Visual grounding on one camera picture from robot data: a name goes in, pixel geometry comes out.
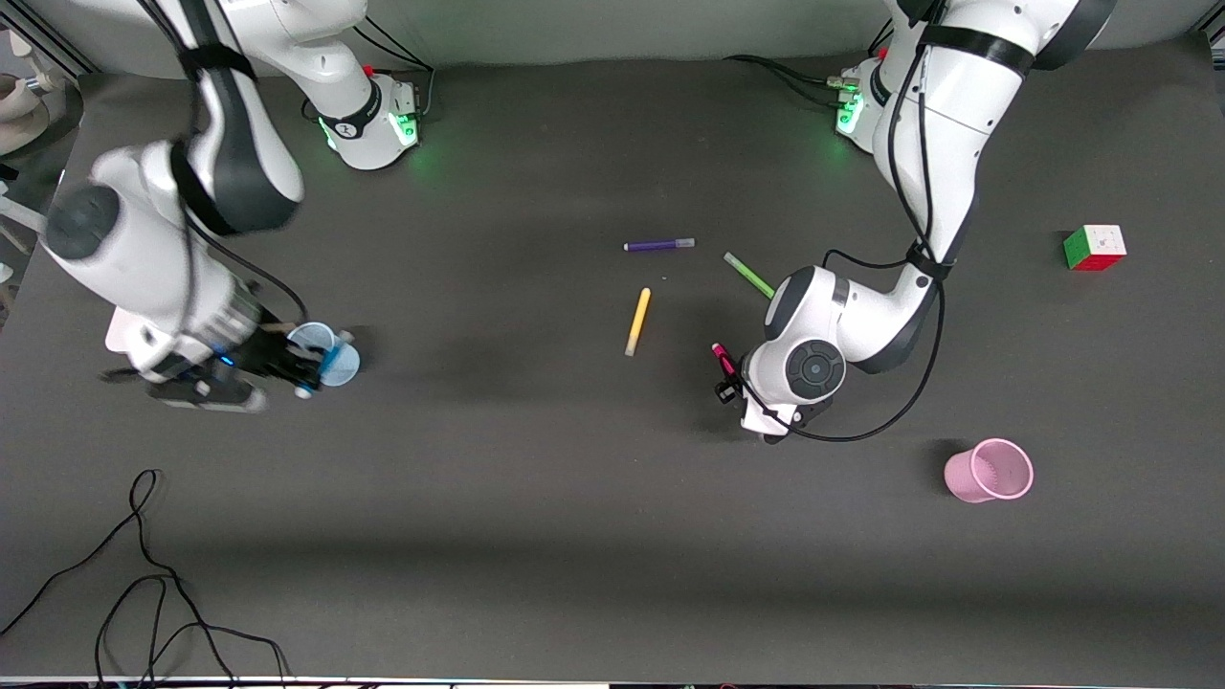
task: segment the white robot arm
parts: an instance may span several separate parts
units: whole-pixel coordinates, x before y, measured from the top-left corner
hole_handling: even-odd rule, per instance
[[[148,21],[134,0],[78,0],[108,13]],[[222,9],[243,51],[292,78],[320,113],[320,126],[349,167],[372,170],[418,143],[410,83],[368,75],[336,38],[366,16],[366,0],[244,0]]]
[[[100,156],[88,185],[56,199],[43,240],[116,306],[108,347],[127,354],[154,397],[251,411],[262,394],[234,369],[315,389],[321,357],[261,327],[278,319],[208,256],[205,242],[216,239],[187,224],[217,234],[281,227],[301,201],[301,174],[217,0],[146,1],[208,109],[208,128]]]
[[[786,435],[804,417],[800,407],[832,397],[848,364],[881,373],[909,357],[937,282],[952,268],[964,237],[987,139],[1035,61],[1054,69],[1074,58],[1115,5],[888,1],[894,43],[883,64],[873,66],[866,91],[878,91],[883,81],[891,94],[875,118],[871,150],[920,240],[888,293],[817,266],[779,286],[766,314],[767,341],[746,356],[741,371],[750,389],[741,425],[766,436]],[[856,126],[871,119],[860,113]],[[839,121],[844,134],[845,124]]]

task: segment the black wire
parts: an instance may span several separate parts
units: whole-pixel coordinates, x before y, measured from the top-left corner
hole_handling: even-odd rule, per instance
[[[318,121],[315,118],[306,114],[306,105],[311,105],[310,98],[303,98],[303,104],[298,108],[298,114],[300,114],[303,119],[306,121],[312,121],[312,123]]]
[[[821,267],[826,267],[826,265],[829,264],[829,256],[842,256],[843,259],[846,259],[848,261],[855,264],[856,266],[864,266],[865,268],[872,268],[872,270],[900,268],[902,266],[909,262],[905,259],[902,259],[900,261],[893,261],[892,264],[872,264],[869,261],[856,259],[855,256],[851,256],[845,251],[839,251],[838,249],[831,249],[826,251],[824,257],[821,259]]]
[[[200,89],[192,88],[191,91],[191,121],[187,125],[189,135],[187,139],[192,139],[198,134],[197,124],[200,123]],[[191,233],[187,232],[187,226],[191,224],[191,218],[187,215],[187,204],[184,201],[183,196],[179,196],[179,213],[183,216],[184,226],[180,228],[183,232],[183,250],[187,261],[187,291],[183,300],[183,309],[179,311],[179,324],[174,327],[174,333],[170,336],[174,340],[175,346],[178,346],[179,340],[184,335],[191,335],[189,332],[189,325],[191,319],[191,311],[195,310],[196,305],[196,240],[191,238]],[[189,370],[191,367],[196,365],[191,359],[184,359],[176,367],[170,368],[170,370],[163,371],[159,375],[167,379],[178,378],[184,371]],[[104,381],[113,381],[113,378],[103,378]]]
[[[98,687],[99,688],[105,687],[105,684],[104,684],[104,673],[103,673],[103,668],[102,668],[102,650],[103,650],[103,647],[105,645],[105,638],[107,638],[107,633],[110,629],[110,624],[114,622],[115,615],[118,614],[119,609],[123,607],[124,602],[129,598],[129,596],[131,596],[137,588],[140,588],[142,585],[145,585],[145,584],[147,584],[149,581],[158,582],[158,585],[160,586],[160,591],[159,591],[159,595],[158,595],[157,607],[154,608],[153,629],[152,629],[152,634],[149,636],[148,666],[147,666],[145,673],[141,676],[140,680],[137,682],[136,689],[141,689],[145,685],[145,678],[146,677],[149,678],[149,685],[148,687],[152,688],[152,687],[156,685],[156,680],[157,680],[156,666],[157,666],[157,662],[160,661],[162,656],[169,649],[170,644],[183,631],[185,631],[187,629],[195,629],[195,628],[198,628],[198,629],[203,630],[205,638],[208,641],[208,647],[209,647],[209,651],[212,652],[213,660],[217,662],[217,666],[230,679],[230,682],[236,680],[236,676],[229,668],[229,666],[225,663],[224,658],[222,658],[221,651],[217,647],[217,642],[216,642],[216,640],[213,638],[213,633],[228,634],[230,636],[236,636],[239,639],[245,639],[247,641],[255,641],[255,642],[258,642],[258,644],[265,644],[270,649],[272,649],[273,655],[274,655],[276,661],[277,661],[277,669],[278,669],[279,676],[281,676],[281,684],[282,684],[282,687],[284,687],[285,677],[289,676],[289,674],[292,674],[292,669],[289,667],[289,658],[285,657],[285,652],[281,647],[281,645],[277,644],[276,641],[273,641],[272,639],[267,639],[265,636],[258,636],[258,635],[255,635],[255,634],[249,634],[249,633],[240,631],[240,630],[236,630],[236,629],[230,629],[230,628],[227,628],[227,626],[221,626],[221,625],[209,624],[209,623],[205,622],[205,619],[200,614],[200,609],[197,608],[196,602],[191,598],[190,595],[187,595],[187,592],[185,590],[185,586],[184,586],[183,577],[179,575],[179,573],[174,568],[172,568],[170,565],[168,565],[165,563],[162,563],[158,559],[156,559],[153,557],[152,552],[149,550],[148,539],[147,539],[147,535],[146,535],[146,531],[145,531],[143,509],[145,509],[146,504],[148,503],[149,498],[153,495],[153,490],[157,488],[158,473],[159,472],[156,471],[156,470],[145,470],[145,471],[140,472],[136,476],[136,478],[132,481],[131,488],[127,492],[127,508],[129,508],[127,516],[125,516],[119,523],[116,523],[114,526],[114,528],[111,528],[110,532],[107,535],[107,537],[103,538],[102,542],[88,555],[86,555],[81,561],[74,564],[72,566],[65,568],[65,569],[62,569],[62,570],[53,574],[50,577],[48,577],[48,580],[38,590],[38,592],[34,593],[34,597],[31,598],[31,601],[28,603],[26,603],[26,607],[22,608],[22,611],[20,613],[17,613],[17,617],[15,617],[7,625],[5,625],[4,630],[0,630],[0,636],[4,636],[5,634],[7,634],[18,622],[21,622],[26,617],[26,614],[38,603],[38,601],[43,597],[43,593],[51,586],[53,582],[55,582],[56,579],[59,579],[60,576],[62,576],[62,575],[65,575],[65,574],[67,574],[67,573],[70,573],[70,571],[80,568],[80,566],[85,565],[89,560],[92,560],[98,553],[100,553],[111,542],[111,539],[114,539],[115,535],[118,535],[125,526],[127,526],[129,523],[131,523],[132,521],[135,521],[136,522],[136,527],[137,527],[137,542],[140,544],[141,555],[145,558],[146,563],[148,563],[148,564],[151,564],[151,565],[153,565],[153,566],[156,566],[158,569],[160,569],[162,571],[158,573],[158,574],[147,574],[147,575],[143,575],[143,576],[140,576],[140,577],[132,580],[127,585],[127,587],[124,588],[124,592],[120,593],[120,596],[115,601],[115,603],[110,607],[110,611],[108,611],[107,617],[105,617],[105,619],[102,623],[102,626],[98,629],[98,635],[94,638],[94,651],[93,651],[94,656],[93,656],[93,662],[94,662],[94,672],[96,672],[97,678],[98,678]],[[146,483],[147,483],[147,488],[145,488],[143,493],[141,493],[141,487],[142,487],[142,484],[146,484]],[[179,595],[180,598],[183,598],[183,601],[191,609],[191,614],[192,614],[194,622],[190,622],[190,623],[180,626],[178,630],[175,630],[175,633],[172,634],[170,638],[167,639],[167,641],[162,644],[160,649],[158,649],[158,646],[157,646],[157,635],[158,635],[159,626],[160,626],[162,611],[163,611],[163,607],[164,607],[164,603],[165,603],[167,592],[169,590],[168,586],[167,586],[168,581],[174,585],[175,592]]]
[[[285,657],[285,652],[281,649],[281,645],[277,644],[276,641],[273,641],[272,639],[267,639],[267,638],[263,638],[263,636],[257,636],[255,634],[247,634],[245,631],[239,631],[236,629],[230,629],[228,626],[221,626],[221,625],[217,625],[217,624],[206,624],[205,626],[208,626],[208,629],[212,630],[212,631],[218,631],[218,633],[222,633],[222,634],[228,634],[230,636],[236,636],[239,639],[245,639],[247,641],[256,641],[258,644],[265,644],[268,647],[271,647],[273,657],[277,660],[277,672],[281,676],[281,685],[282,687],[285,687],[285,677],[293,676],[293,671],[289,668],[289,658]],[[148,674],[149,671],[152,671],[153,666],[158,661],[162,660],[162,656],[165,655],[165,652],[168,650],[170,650],[170,645],[174,642],[175,639],[179,638],[180,634],[183,634],[184,631],[187,631],[190,629],[200,629],[200,628],[201,628],[201,623],[198,623],[198,622],[189,622],[189,623],[184,624],[183,626],[180,626],[179,629],[175,629],[174,634],[172,634],[170,638],[167,639],[165,642],[162,644],[162,647],[158,649],[157,655],[153,656],[153,662],[149,663],[149,669],[146,671],[146,674]],[[146,677],[145,674],[141,676],[141,682],[145,680],[145,677]]]
[[[891,36],[893,36],[893,31],[889,29],[891,26],[893,26],[892,17],[884,21],[884,23],[881,26],[881,31],[876,32],[876,38],[872,39],[871,44],[869,44],[867,47],[869,58],[875,58],[876,49],[880,48],[886,40],[888,40]]]
[[[278,289],[281,289],[282,292],[285,293],[287,297],[293,299],[294,305],[298,306],[298,316],[299,316],[298,322],[306,322],[310,320],[310,311],[306,309],[306,303],[303,302],[303,298],[299,297],[298,293],[294,292],[292,287],[282,282],[281,278],[261,268],[260,266],[252,264],[251,261],[244,259],[243,256],[235,254],[228,246],[218,242],[217,238],[214,238],[212,234],[205,232],[198,224],[195,223],[195,221],[189,221],[187,227],[190,227],[192,232],[195,232],[205,242],[207,242],[209,246],[217,249],[222,254],[225,254],[227,256],[229,256],[230,260],[245,267],[246,270],[254,272],[255,275],[262,277],[263,280],[267,280],[272,284],[276,284]]]
[[[907,200],[907,191],[902,186],[902,177],[898,174],[898,159],[897,159],[897,131],[898,120],[902,119],[902,105],[905,104],[907,93],[910,91],[910,83],[914,81],[915,71],[919,69],[919,63],[922,60],[926,45],[920,45],[915,51],[915,59],[910,63],[910,69],[907,71],[907,78],[902,82],[902,88],[897,93],[897,103],[893,107],[893,114],[889,116],[889,135],[888,135],[888,157],[889,157],[889,175],[893,179],[893,189],[898,192],[898,199],[902,201],[902,208],[907,212],[907,218],[910,219],[910,226],[914,228],[915,234],[919,237],[919,244],[922,246],[927,256],[935,261],[936,251],[932,250],[931,244],[927,242],[927,237],[924,233],[924,228],[919,226],[919,218],[915,216],[914,208],[910,207],[910,201]],[[924,177],[924,185],[930,186],[931,180]]]
[[[893,424],[898,423],[902,419],[902,417],[907,416],[907,413],[910,412],[910,409],[915,406],[915,403],[919,402],[919,397],[922,396],[922,391],[927,387],[927,381],[931,380],[931,371],[936,368],[936,356],[940,353],[940,341],[944,335],[944,286],[941,284],[940,282],[936,282],[935,287],[936,287],[936,298],[938,302],[938,310],[936,313],[936,337],[932,340],[931,343],[931,354],[927,357],[927,367],[924,368],[922,378],[919,379],[919,385],[915,387],[914,394],[910,395],[910,398],[907,400],[907,403],[900,409],[898,409],[895,414],[889,417],[889,421],[882,423],[881,425],[873,428],[872,430],[869,430],[867,433],[860,433],[859,435],[818,435],[816,433],[807,433],[805,430],[801,430],[791,425],[789,422],[783,421],[778,416],[778,412],[767,407],[766,402],[763,402],[762,398],[757,395],[757,391],[753,390],[751,385],[748,385],[747,380],[741,379],[740,381],[741,387],[753,398],[755,402],[757,402],[757,405],[762,408],[766,416],[768,416],[775,423],[785,428],[789,433],[794,433],[800,438],[807,438],[809,440],[821,440],[822,443],[858,443],[860,440],[867,440],[873,435],[880,435],[881,433],[884,433]]]
[[[399,53],[392,50],[391,48],[387,48],[382,43],[379,43],[374,38],[370,38],[369,36],[366,36],[365,32],[363,32],[358,27],[353,27],[353,31],[355,31],[358,33],[358,36],[360,36],[361,38],[365,38],[366,43],[374,45],[375,48],[382,50],[383,53],[387,53],[388,55],[391,55],[392,58],[396,58],[397,60],[403,60],[405,63],[417,65],[417,66],[421,67],[423,70],[431,70],[431,69],[434,69],[434,67],[428,66],[425,63],[421,63],[420,60],[414,60],[413,58],[409,58],[407,55],[401,55]]]
[[[145,10],[145,13],[153,20],[153,23],[162,31],[167,40],[170,42],[170,45],[174,45],[175,53],[179,55],[186,53],[187,47],[184,44],[179,32],[174,29],[174,25],[170,22],[170,18],[165,16],[164,11],[162,11],[162,7],[152,0],[136,1],[140,4],[141,9]]]
[[[141,472],[140,476],[145,476],[145,472]],[[93,550],[91,550],[88,555],[86,555],[85,558],[81,559],[81,561],[76,563],[75,565],[66,566],[66,568],[61,569],[60,571],[53,574],[51,576],[47,577],[47,581],[44,581],[43,586],[39,587],[39,590],[38,590],[37,593],[34,593],[34,597],[31,598],[28,603],[26,603],[26,607],[22,608],[20,613],[17,613],[17,617],[12,618],[9,622],[9,624],[6,624],[4,626],[4,629],[0,629],[0,638],[2,638],[5,634],[9,634],[9,631],[13,626],[16,626],[16,624],[18,622],[21,622],[22,618],[26,617],[26,613],[28,613],[31,611],[31,608],[33,608],[38,603],[39,600],[42,600],[43,593],[45,593],[47,590],[51,587],[51,584],[54,584],[56,579],[59,579],[59,577],[64,576],[65,574],[67,574],[67,573],[70,573],[70,571],[80,568],[80,566],[85,565],[86,563],[88,563],[89,560],[92,560],[93,558],[96,558],[98,555],[98,553],[100,553],[102,549],[105,548],[115,538],[116,533],[119,533],[120,531],[123,531],[123,528],[125,526],[127,526],[129,523],[131,523],[132,521],[135,521],[136,520],[136,512],[138,510],[141,510],[141,509],[145,508],[145,503],[148,501],[149,494],[146,494],[145,498],[136,506],[136,510],[134,510],[132,514],[130,514],[126,517],[124,517],[123,521],[120,521],[119,523],[116,523],[115,527],[110,530],[110,533],[108,533],[107,537],[102,539],[102,543],[98,543],[98,547],[96,547]]]
[[[940,15],[941,10],[943,9],[943,5],[944,5],[944,2],[941,2],[940,6],[936,7],[936,16]],[[919,50],[915,53],[915,59],[914,59],[913,63],[910,63],[910,70],[907,72],[907,78],[905,78],[905,81],[902,85],[902,89],[898,92],[898,96],[897,96],[898,102],[897,102],[897,105],[893,109],[893,115],[892,115],[891,121],[889,121],[889,148],[888,148],[888,154],[889,154],[889,172],[891,172],[891,174],[893,177],[893,185],[894,185],[894,188],[895,188],[895,190],[898,192],[898,197],[902,200],[902,207],[903,207],[903,210],[905,210],[907,217],[910,219],[910,224],[914,228],[915,235],[919,238],[919,242],[922,244],[924,249],[927,251],[927,255],[931,257],[931,260],[935,261],[936,260],[936,254],[932,250],[931,244],[927,240],[929,237],[931,235],[932,222],[933,222],[932,216],[935,213],[932,212],[931,177],[927,174],[927,172],[929,172],[929,166],[927,166],[927,162],[929,162],[929,159],[927,159],[927,135],[926,135],[926,126],[925,126],[926,118],[924,116],[924,109],[925,109],[926,104],[925,104],[925,101],[924,101],[924,89],[922,88],[919,88],[919,146],[921,148],[922,167],[924,167],[924,170],[922,170],[922,173],[924,173],[924,191],[925,191],[926,202],[927,202],[927,218],[926,218],[926,224],[922,228],[919,226],[919,218],[915,216],[914,208],[910,207],[910,202],[907,200],[905,191],[902,188],[902,181],[900,181],[899,175],[898,175],[897,158],[895,158],[895,154],[894,154],[894,151],[895,151],[895,148],[894,148],[894,140],[895,140],[898,118],[899,118],[899,115],[902,113],[902,104],[905,102],[904,99],[907,97],[907,93],[910,89],[910,83],[914,80],[915,71],[918,70],[918,67],[920,65],[920,61],[922,60],[924,49],[925,49],[925,47],[920,47]],[[849,261],[851,261],[851,262],[854,262],[856,265],[860,265],[860,266],[864,266],[864,267],[869,267],[869,268],[876,268],[876,270],[900,267],[902,265],[905,265],[908,262],[908,261],[895,261],[893,264],[871,264],[869,261],[862,261],[860,259],[856,259],[856,257],[854,257],[854,256],[851,256],[851,255],[849,255],[849,254],[846,254],[844,251],[839,251],[838,249],[831,249],[829,251],[826,251],[824,259],[822,259],[822,261],[821,261],[821,266],[824,267],[826,264],[829,261],[829,257],[834,256],[834,255],[835,256],[842,256],[842,257],[844,257],[844,259],[846,259],[846,260],[849,260]],[[932,338],[931,354],[927,357],[927,365],[924,368],[922,378],[919,379],[919,385],[915,387],[915,391],[910,395],[910,398],[907,400],[907,403],[903,405],[902,408],[898,409],[898,412],[895,414],[893,414],[892,417],[889,417],[888,421],[886,421],[881,425],[873,428],[872,430],[869,430],[866,433],[860,433],[858,435],[818,435],[818,434],[815,434],[815,433],[807,433],[805,430],[795,428],[794,425],[791,425],[791,423],[785,422],[782,418],[779,418],[778,412],[775,412],[774,409],[771,409],[768,406],[766,406],[764,401],[762,401],[762,398],[757,395],[757,391],[753,390],[751,385],[748,385],[747,380],[741,379],[741,381],[740,381],[741,383],[741,387],[745,390],[745,392],[747,392],[753,398],[755,402],[757,402],[757,405],[762,408],[763,413],[767,417],[769,417],[775,423],[778,423],[779,425],[782,425],[783,428],[785,428],[789,433],[794,433],[795,435],[799,435],[800,438],[807,438],[810,440],[821,440],[821,441],[824,441],[824,443],[856,443],[859,440],[866,440],[869,438],[872,438],[873,435],[878,435],[878,434],[883,433],[884,430],[888,430],[893,424],[895,424],[898,421],[900,421],[902,417],[907,416],[907,413],[910,412],[910,409],[915,406],[915,403],[919,402],[919,397],[922,396],[924,390],[927,387],[927,381],[931,380],[931,373],[936,368],[936,358],[940,354],[940,342],[941,342],[941,340],[943,338],[943,335],[944,335],[944,306],[946,306],[946,297],[944,297],[944,284],[942,282],[940,282],[940,281],[932,281],[932,286],[936,289],[936,299],[937,299],[937,304],[938,304],[937,313],[936,313],[936,335]]]
[[[728,55],[726,58],[724,58],[724,60],[734,60],[737,63],[752,63],[755,65],[761,65],[769,70],[780,71],[796,81],[802,81],[804,83],[811,83],[813,86],[827,86],[824,78],[812,75],[806,75],[801,71],[794,70],[784,65],[783,63],[779,63],[777,60],[771,60],[769,58],[762,58],[761,55],[746,55],[744,53],[740,53],[736,55]]]
[[[810,103],[815,103],[817,105],[822,105],[822,107],[826,107],[826,108],[833,108],[835,110],[842,108],[840,103],[837,103],[834,101],[822,101],[821,98],[816,98],[815,96],[812,96],[807,91],[804,91],[802,88],[800,88],[800,86],[797,83],[795,83],[795,82],[791,81],[791,78],[797,78],[797,80],[804,81],[804,83],[824,85],[824,80],[817,80],[816,77],[811,77],[811,76],[805,75],[802,72],[797,72],[797,71],[788,67],[786,65],[780,65],[780,64],[775,63],[774,60],[767,60],[766,58],[758,58],[756,55],[731,55],[731,56],[724,58],[724,59],[725,60],[735,60],[735,61],[740,61],[740,63],[751,63],[751,64],[755,64],[755,65],[761,65],[761,66],[766,67],[767,70],[769,70],[769,72],[772,75],[774,75],[775,77],[778,77],[779,81],[782,81],[784,85],[786,85],[788,88],[790,88],[796,94],[799,94],[800,98],[804,98],[805,101],[807,101]]]
[[[426,70],[434,71],[434,67],[431,67],[430,65],[425,64],[425,60],[418,58],[412,50],[409,50],[408,48],[404,48],[403,43],[401,43],[399,40],[396,40],[394,36],[392,36],[392,34],[387,33],[386,31],[383,31],[383,28],[381,26],[379,26],[379,23],[376,21],[374,21],[372,18],[370,18],[368,16],[366,17],[366,22],[369,22],[370,26],[372,26],[375,28],[375,31],[377,31],[379,33],[383,34],[387,38],[387,40],[391,40],[392,45],[394,45],[396,48],[399,48],[401,50],[403,50],[404,54],[409,56],[409,60],[405,60],[405,61],[415,63],[415,64],[425,67]]]

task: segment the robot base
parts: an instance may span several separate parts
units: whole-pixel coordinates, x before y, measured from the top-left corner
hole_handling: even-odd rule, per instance
[[[872,135],[881,121],[884,107],[876,102],[871,92],[872,72],[880,66],[880,58],[869,58],[854,67],[843,70],[842,76],[858,78],[861,93],[854,101],[854,109],[838,110],[834,131],[850,139],[865,153],[872,153]]]
[[[344,139],[328,131],[327,125],[320,121],[327,145],[350,168],[359,170],[376,170],[394,163],[404,151],[417,146],[419,136],[413,85],[394,81],[387,75],[375,75],[370,81],[381,91],[382,110],[360,136]]]

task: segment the wall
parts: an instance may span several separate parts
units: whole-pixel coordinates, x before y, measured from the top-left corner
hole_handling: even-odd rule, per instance
[[[1120,0],[1096,47],[1171,38],[1213,4]],[[98,9],[135,7],[135,0],[38,0],[36,5],[108,71],[179,76],[169,45],[151,25]],[[703,59],[731,53],[828,55],[866,47],[886,12],[877,0],[370,0],[369,16],[423,59],[446,66]],[[353,32],[344,40],[363,61],[397,65]]]

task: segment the pink mesh pencil cup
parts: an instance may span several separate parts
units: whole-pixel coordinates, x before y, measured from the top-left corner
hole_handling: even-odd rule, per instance
[[[1034,465],[1016,444],[989,438],[948,460],[944,483],[967,503],[1016,500],[1034,484]]]

